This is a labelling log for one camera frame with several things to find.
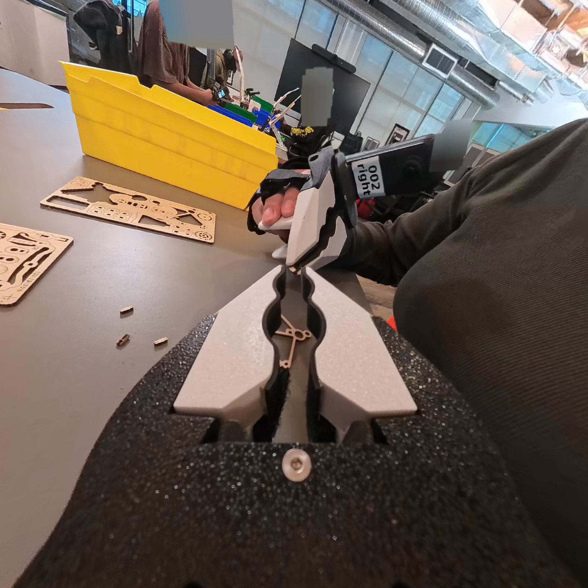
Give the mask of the silver spiral duct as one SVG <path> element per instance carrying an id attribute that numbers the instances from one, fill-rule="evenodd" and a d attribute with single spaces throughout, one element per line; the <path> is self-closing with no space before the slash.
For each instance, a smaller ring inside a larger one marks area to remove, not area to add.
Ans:
<path id="1" fill-rule="evenodd" d="M 411 63 L 421 67 L 483 109 L 488 110 L 498 104 L 500 96 L 497 91 L 457 63 L 450 67 L 448 73 L 430 66 L 427 62 L 430 53 L 432 51 L 442 53 L 441 48 L 436 43 L 423 42 L 368 2 L 321 1 L 321 3 L 360 26 Z"/>

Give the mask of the dark jacket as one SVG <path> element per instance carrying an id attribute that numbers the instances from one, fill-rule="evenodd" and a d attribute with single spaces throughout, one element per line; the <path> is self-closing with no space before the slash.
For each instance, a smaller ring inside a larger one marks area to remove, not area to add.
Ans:
<path id="1" fill-rule="evenodd" d="M 136 43 L 125 6 L 113 1 L 88 1 L 73 14 L 73 19 L 96 46 L 99 68 L 137 74 Z"/>

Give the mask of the green plastic bin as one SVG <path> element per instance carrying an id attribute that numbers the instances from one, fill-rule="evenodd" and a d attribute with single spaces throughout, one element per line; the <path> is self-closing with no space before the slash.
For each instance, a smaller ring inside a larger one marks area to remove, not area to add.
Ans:
<path id="1" fill-rule="evenodd" d="M 237 117 L 248 121 L 251 126 L 263 126 L 273 112 L 273 104 L 261 99 L 258 95 L 249 99 L 246 107 L 236 102 L 227 102 L 224 106 L 229 112 Z"/>

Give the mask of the wooden sheet with oval parts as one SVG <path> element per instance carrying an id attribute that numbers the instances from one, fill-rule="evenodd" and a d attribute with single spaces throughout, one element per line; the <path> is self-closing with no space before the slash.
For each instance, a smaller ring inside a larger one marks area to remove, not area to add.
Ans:
<path id="1" fill-rule="evenodd" d="M 213 244 L 212 212 L 78 176 L 41 200 L 44 208 Z"/>

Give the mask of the blue plastic bin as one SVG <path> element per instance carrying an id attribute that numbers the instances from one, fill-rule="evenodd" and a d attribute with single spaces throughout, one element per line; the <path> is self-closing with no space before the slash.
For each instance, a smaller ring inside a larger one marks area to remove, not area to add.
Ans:
<path id="1" fill-rule="evenodd" d="M 248 110 L 235 104 L 226 103 L 223 105 L 209 106 L 208 109 L 217 112 L 233 121 L 239 122 L 245 126 L 253 127 L 257 124 L 257 116 Z"/>

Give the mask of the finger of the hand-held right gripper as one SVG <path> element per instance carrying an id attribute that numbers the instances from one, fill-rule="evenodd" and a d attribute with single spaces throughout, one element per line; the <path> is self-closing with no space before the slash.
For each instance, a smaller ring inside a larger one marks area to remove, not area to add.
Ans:
<path id="1" fill-rule="evenodd" d="M 338 260 L 349 245 L 353 229 L 349 229 L 341 214 L 327 221 L 319 234 L 318 244 L 304 259 L 304 267 L 319 270 Z"/>
<path id="2" fill-rule="evenodd" d="M 294 268 L 319 243 L 327 213 L 336 204 L 334 181 L 326 176 L 319 187 L 302 190 L 296 200 L 286 253 L 286 265 Z"/>

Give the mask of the person's right forearm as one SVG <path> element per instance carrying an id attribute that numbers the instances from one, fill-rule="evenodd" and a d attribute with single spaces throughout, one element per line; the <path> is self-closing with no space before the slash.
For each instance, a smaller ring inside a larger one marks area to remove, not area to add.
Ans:
<path id="1" fill-rule="evenodd" d="M 587 119 L 572 121 L 489 158 L 448 190 L 394 222 L 362 222 L 334 267 L 396 286 L 458 232 L 467 243 L 496 246 L 509 238 L 569 223 L 587 167 Z"/>

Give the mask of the yellow plastic bin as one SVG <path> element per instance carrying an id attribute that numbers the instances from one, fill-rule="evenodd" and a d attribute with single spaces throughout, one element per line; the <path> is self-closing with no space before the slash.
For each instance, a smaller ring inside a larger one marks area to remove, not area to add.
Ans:
<path id="1" fill-rule="evenodd" d="M 85 155 L 245 209 L 275 139 L 126 73 L 61 62 Z"/>

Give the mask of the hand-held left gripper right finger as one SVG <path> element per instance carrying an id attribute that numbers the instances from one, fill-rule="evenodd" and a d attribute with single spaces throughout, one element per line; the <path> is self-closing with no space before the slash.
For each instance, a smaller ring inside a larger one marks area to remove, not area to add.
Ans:
<path id="1" fill-rule="evenodd" d="M 366 442 L 376 419 L 412 416 L 417 405 L 370 312 L 313 269 L 301 273 L 309 360 L 311 442 Z"/>

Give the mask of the wooden triangular frame part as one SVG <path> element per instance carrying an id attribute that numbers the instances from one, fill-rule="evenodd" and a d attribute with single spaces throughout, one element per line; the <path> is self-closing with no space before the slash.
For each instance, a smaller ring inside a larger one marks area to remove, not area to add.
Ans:
<path id="1" fill-rule="evenodd" d="M 276 330 L 274 336 L 288 339 L 290 341 L 290 347 L 287 358 L 280 360 L 280 367 L 282 369 L 290 369 L 297 344 L 311 339 L 313 335 L 309 330 L 295 327 L 284 314 L 281 314 L 281 325 L 283 326 Z"/>

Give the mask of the wooden sheet with gear part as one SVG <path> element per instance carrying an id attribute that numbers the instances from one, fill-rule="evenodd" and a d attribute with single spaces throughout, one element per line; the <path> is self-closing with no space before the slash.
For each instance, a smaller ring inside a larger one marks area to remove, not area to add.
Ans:
<path id="1" fill-rule="evenodd" d="M 1 306 L 17 304 L 73 238 L 1 223 Z"/>

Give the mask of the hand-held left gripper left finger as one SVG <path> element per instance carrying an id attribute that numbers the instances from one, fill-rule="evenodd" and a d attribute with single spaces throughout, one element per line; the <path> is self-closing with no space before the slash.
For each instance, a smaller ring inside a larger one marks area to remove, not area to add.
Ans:
<path id="1" fill-rule="evenodd" d="M 267 412 L 286 276 L 284 266 L 273 268 L 218 311 L 174 401 L 177 414 L 256 423 Z"/>

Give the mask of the person's right hand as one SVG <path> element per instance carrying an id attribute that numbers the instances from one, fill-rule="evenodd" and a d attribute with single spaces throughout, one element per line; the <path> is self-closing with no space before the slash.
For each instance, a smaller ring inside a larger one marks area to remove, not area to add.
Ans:
<path id="1" fill-rule="evenodd" d="M 288 187 L 285 192 L 271 195 L 264 203 L 256 203 L 259 216 L 256 223 L 265 227 L 264 231 L 280 237 L 287 243 L 290 229 L 272 229 L 280 220 L 293 217 L 300 190 L 296 187 Z"/>

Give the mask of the black wall screen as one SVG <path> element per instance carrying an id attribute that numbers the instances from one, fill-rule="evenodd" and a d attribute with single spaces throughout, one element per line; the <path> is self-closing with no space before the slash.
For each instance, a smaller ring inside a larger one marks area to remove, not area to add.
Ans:
<path id="1" fill-rule="evenodd" d="M 334 131 L 343 136 L 349 134 L 370 83 L 357 76 L 354 65 L 317 44 L 309 48 L 295 39 L 290 40 L 275 99 L 300 87 L 303 74 L 311 68 L 333 70 L 334 98 L 331 118 L 336 124 Z"/>

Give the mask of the duct air vent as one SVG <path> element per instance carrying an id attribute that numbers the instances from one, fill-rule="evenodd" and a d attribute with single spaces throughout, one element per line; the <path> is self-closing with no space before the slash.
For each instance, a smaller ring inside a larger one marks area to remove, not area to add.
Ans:
<path id="1" fill-rule="evenodd" d="M 448 79 L 458 64 L 458 57 L 437 46 L 435 43 L 431 43 L 427 47 L 421 62 L 425 70 L 428 70 L 440 79 Z"/>

